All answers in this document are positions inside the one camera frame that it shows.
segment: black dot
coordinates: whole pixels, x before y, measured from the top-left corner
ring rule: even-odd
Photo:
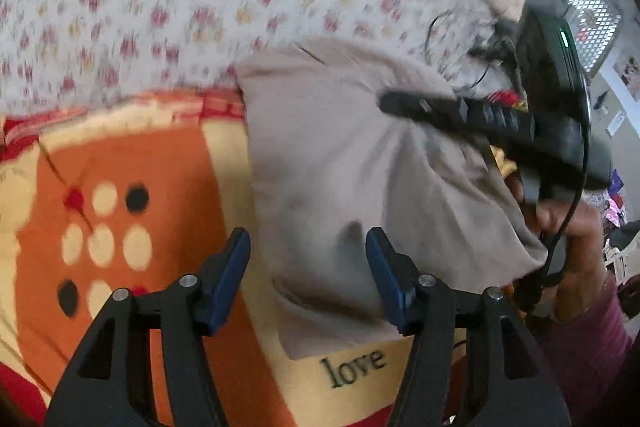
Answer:
[[[149,192],[146,190],[145,185],[134,185],[129,187],[127,192],[127,210],[131,214],[139,214],[144,212],[146,206],[149,204]]]
[[[73,281],[65,279],[58,286],[58,304],[67,317],[71,318],[76,315],[78,310],[78,288]]]

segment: purple object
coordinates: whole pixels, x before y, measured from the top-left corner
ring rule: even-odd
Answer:
[[[611,173],[611,183],[609,185],[609,197],[612,198],[613,196],[618,194],[620,192],[620,188],[624,186],[625,184],[618,174],[618,171],[613,169],[613,172]]]

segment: metal screw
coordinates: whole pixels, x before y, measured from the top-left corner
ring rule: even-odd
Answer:
[[[491,288],[487,288],[486,294],[489,295],[494,301],[499,301],[504,297],[504,293],[500,288],[496,288],[495,286],[491,286]]]
[[[422,275],[420,275],[420,277],[418,277],[418,283],[420,283],[420,286],[433,288],[436,285],[436,278],[428,273],[423,273]]]
[[[118,288],[113,292],[112,297],[114,301],[124,301],[124,299],[129,297],[129,290],[127,290],[126,288]]]
[[[421,99],[420,100],[420,107],[422,108],[422,110],[424,112],[431,112],[432,111],[431,110],[431,105],[429,105],[425,99]]]
[[[196,282],[198,282],[198,278],[190,273],[180,277],[180,286],[185,288],[191,288]]]

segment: metal mesh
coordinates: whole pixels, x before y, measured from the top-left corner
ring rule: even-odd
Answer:
[[[606,0],[569,0],[568,22],[574,34],[580,63],[593,73],[618,29],[620,13]]]

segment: purple sleeve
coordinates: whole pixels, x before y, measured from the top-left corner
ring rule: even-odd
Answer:
[[[568,323],[545,319],[530,324],[556,376],[574,422],[597,406],[620,370],[633,341],[624,328],[609,277],[600,299]]]

